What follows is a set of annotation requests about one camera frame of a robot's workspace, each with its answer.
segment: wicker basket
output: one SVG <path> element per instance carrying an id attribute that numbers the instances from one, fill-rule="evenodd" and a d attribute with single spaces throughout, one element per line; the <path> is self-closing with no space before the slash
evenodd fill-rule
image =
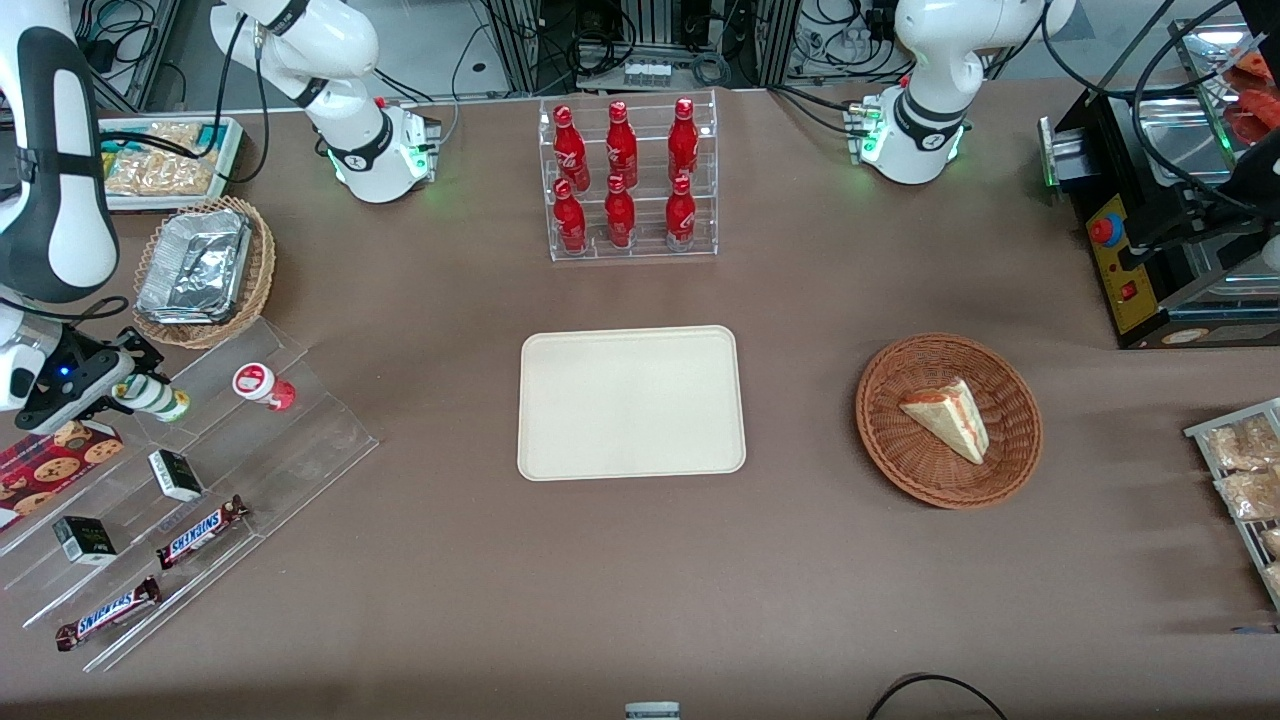
<path id="1" fill-rule="evenodd" d="M 238 197 L 219 197 L 191 208 L 183 208 L 175 213 L 211 213 L 214 210 L 236 210 L 243 213 L 253 223 L 253 236 L 250 238 L 248 258 L 244 259 L 244 279 L 241 283 L 239 306 L 230 320 L 220 325 L 161 325 L 152 323 L 133 311 L 133 319 L 138 331 L 147 338 L 165 345 L 178 345 L 189 350 L 206 350 L 219 342 L 236 337 L 262 314 L 266 305 L 266 296 L 271 292 L 271 273 L 275 272 L 275 240 L 271 237 L 271 228 L 262 222 L 262 215 L 252 205 Z M 151 233 L 151 241 L 142 251 L 142 261 L 133 274 L 134 295 L 142 291 L 142 281 L 147 277 L 147 268 L 151 266 L 151 255 L 155 252 L 156 241 L 160 238 L 160 228 Z"/>
<path id="2" fill-rule="evenodd" d="M 899 407 L 919 389 L 964 378 L 987 425 L 991 447 L 974 465 Z M 863 372 L 855 398 L 858 432 L 876 465 L 911 496 L 955 510 L 1009 500 L 1039 462 L 1043 427 L 1030 388 L 1009 363 L 954 334 L 900 340 Z"/>

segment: sandwich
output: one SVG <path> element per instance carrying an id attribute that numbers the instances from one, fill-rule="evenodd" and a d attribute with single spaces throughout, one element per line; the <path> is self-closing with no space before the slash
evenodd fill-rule
<path id="1" fill-rule="evenodd" d="M 946 387 L 913 392 L 902 398 L 899 407 L 961 457 L 982 465 L 991 441 L 973 392 L 963 379 L 956 378 Z"/>

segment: coca-cola bottle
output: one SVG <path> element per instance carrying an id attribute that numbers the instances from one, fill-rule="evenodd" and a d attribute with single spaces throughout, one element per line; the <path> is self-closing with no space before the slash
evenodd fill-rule
<path id="1" fill-rule="evenodd" d="M 684 252 L 694 243 L 694 213 L 698 206 L 689 195 L 689 176 L 680 176 L 671 183 L 667 199 L 667 247 Z"/>
<path id="2" fill-rule="evenodd" d="M 609 102 L 609 135 L 604 146 L 609 152 L 609 173 L 621 174 L 627 187 L 635 187 L 640 182 L 636 131 L 627 120 L 627 104 L 621 100 Z"/>
<path id="3" fill-rule="evenodd" d="M 567 105 L 557 105 L 552 110 L 556 120 L 556 164 L 561 176 L 573 183 L 577 192 L 591 187 L 591 172 L 586 169 L 586 143 L 582 133 L 573 127 L 573 113 Z"/>
<path id="4" fill-rule="evenodd" d="M 582 204 L 573 197 L 573 188 L 564 178 L 556 178 L 552 190 L 556 191 L 552 214 L 556 215 L 561 245 L 564 246 L 564 252 L 581 255 L 586 252 L 586 215 L 582 214 Z"/>
<path id="5" fill-rule="evenodd" d="M 694 124 L 694 101 L 689 97 L 676 100 L 676 122 L 667 136 L 667 152 L 671 156 L 667 173 L 672 182 L 681 173 L 694 176 L 698 169 L 698 126 Z"/>
<path id="6" fill-rule="evenodd" d="M 604 214 L 609 219 L 609 242 L 618 250 L 631 247 L 636 238 L 636 204 L 627 192 L 623 176 L 609 176 L 609 196 L 604 199 Z"/>

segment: brown table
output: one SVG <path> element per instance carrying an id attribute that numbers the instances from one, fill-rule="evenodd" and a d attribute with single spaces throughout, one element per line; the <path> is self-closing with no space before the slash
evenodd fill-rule
<path id="1" fill-rule="evenodd" d="M 721 256 L 614 268 L 547 258 L 534 102 L 468 105 L 439 182 L 387 206 L 275 115 L 243 188 L 279 242 L 268 316 L 384 445 L 110 673 L 0 609 L 0 716 L 860 717 L 919 670 L 1011 717 L 1266 715 L 1280 638 L 1228 633 L 1267 601 L 1180 430 L 1280 393 L 1280 355 L 1114 350 L 1039 182 L 1036 119 L 1075 95 L 993 83 L 943 177 L 900 187 L 774 97 L 721 92 Z M 118 220 L 116 288 L 155 223 Z M 703 323 L 737 334 L 741 471 L 520 477 L 527 336 Z M 1037 393 L 1043 461 L 1002 506 L 923 506 L 856 438 L 863 365 L 923 331 L 989 345 Z"/>

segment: emergency stop button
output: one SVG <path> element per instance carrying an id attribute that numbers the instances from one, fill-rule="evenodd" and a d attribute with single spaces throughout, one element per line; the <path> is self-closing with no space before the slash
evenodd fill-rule
<path id="1" fill-rule="evenodd" d="M 1124 237 L 1124 219 L 1115 213 L 1108 213 L 1089 223 L 1089 240 L 1102 247 L 1115 247 Z"/>

